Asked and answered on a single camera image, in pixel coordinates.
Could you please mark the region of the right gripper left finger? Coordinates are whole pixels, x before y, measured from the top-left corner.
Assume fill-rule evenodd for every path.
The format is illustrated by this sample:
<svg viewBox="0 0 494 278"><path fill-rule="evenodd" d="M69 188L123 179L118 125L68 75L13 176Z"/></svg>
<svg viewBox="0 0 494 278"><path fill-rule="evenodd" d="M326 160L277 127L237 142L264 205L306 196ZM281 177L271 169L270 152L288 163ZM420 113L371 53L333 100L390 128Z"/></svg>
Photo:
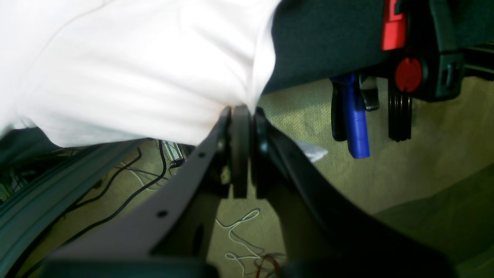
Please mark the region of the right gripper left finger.
<svg viewBox="0 0 494 278"><path fill-rule="evenodd" d="M205 260L221 199L247 195L252 117L228 107L166 185L127 215L56 251L48 278L217 278Z"/></svg>

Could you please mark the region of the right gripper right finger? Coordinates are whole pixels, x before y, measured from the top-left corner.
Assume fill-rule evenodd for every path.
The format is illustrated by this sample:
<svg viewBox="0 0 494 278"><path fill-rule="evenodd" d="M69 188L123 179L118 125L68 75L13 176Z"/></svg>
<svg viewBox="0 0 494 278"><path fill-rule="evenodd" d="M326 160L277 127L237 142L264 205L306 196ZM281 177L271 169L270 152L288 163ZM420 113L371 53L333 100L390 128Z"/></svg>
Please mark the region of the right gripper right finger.
<svg viewBox="0 0 494 278"><path fill-rule="evenodd" d="M258 196L274 208L288 261L281 278L454 278L441 252L344 197L261 108L253 117Z"/></svg>

